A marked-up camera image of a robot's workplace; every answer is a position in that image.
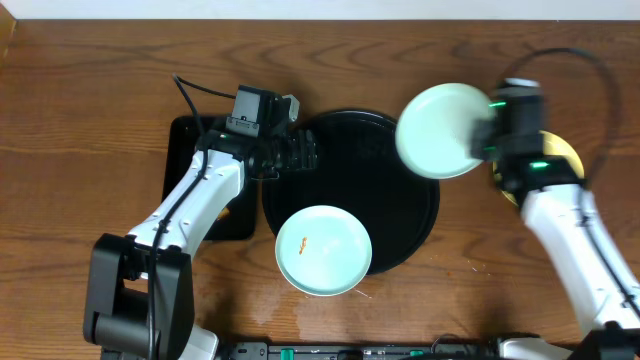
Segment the mint plate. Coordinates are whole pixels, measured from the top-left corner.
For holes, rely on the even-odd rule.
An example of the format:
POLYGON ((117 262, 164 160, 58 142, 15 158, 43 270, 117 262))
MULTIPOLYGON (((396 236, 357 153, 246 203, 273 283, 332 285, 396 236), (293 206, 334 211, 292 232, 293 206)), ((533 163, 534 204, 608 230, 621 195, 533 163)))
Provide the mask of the mint plate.
POLYGON ((334 206, 297 211, 276 236, 275 259, 283 277, 313 296, 336 296, 353 289, 368 273, 372 257, 364 225, 334 206))
POLYGON ((474 127, 494 117, 489 97, 463 83, 430 87, 402 111, 395 145, 403 164, 429 179, 461 176, 481 164, 471 155, 474 127))

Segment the yellow green sponge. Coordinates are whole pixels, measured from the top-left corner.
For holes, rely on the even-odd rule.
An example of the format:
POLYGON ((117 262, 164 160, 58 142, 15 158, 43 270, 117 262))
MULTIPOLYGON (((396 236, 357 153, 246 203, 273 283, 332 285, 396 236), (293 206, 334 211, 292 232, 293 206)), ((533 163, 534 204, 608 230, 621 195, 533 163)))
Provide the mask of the yellow green sponge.
POLYGON ((228 217, 229 215, 230 215, 230 210, 229 210, 227 207, 225 207, 225 208, 224 208, 224 209, 223 209, 223 210, 218 214, 218 216, 217 216, 216 220, 217 220, 217 221, 222 220, 222 219, 224 219, 224 218, 228 217))

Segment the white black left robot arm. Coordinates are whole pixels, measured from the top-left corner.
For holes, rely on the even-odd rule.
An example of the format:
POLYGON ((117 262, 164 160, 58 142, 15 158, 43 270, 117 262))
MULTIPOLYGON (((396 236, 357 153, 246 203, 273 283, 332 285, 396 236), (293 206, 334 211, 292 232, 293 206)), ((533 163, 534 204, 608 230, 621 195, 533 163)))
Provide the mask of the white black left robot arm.
POLYGON ((202 128, 191 163, 161 205, 125 236, 91 252, 84 339, 114 359, 212 359, 218 337, 195 323, 192 262, 212 225, 246 185, 310 170, 308 130, 291 125, 292 95, 240 91, 233 111, 202 128))

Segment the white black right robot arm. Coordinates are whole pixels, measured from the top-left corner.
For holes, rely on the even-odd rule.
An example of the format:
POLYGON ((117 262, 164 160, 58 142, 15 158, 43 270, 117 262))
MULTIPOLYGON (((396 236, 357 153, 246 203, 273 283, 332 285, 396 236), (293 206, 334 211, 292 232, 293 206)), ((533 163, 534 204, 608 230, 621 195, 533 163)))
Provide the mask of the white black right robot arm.
POLYGON ((508 359, 636 359, 639 281, 614 244, 586 179, 567 151, 549 151, 537 118, 472 119, 468 154, 493 166, 496 186, 511 195, 525 226, 546 250, 584 337, 573 350, 544 340, 499 344, 508 359))

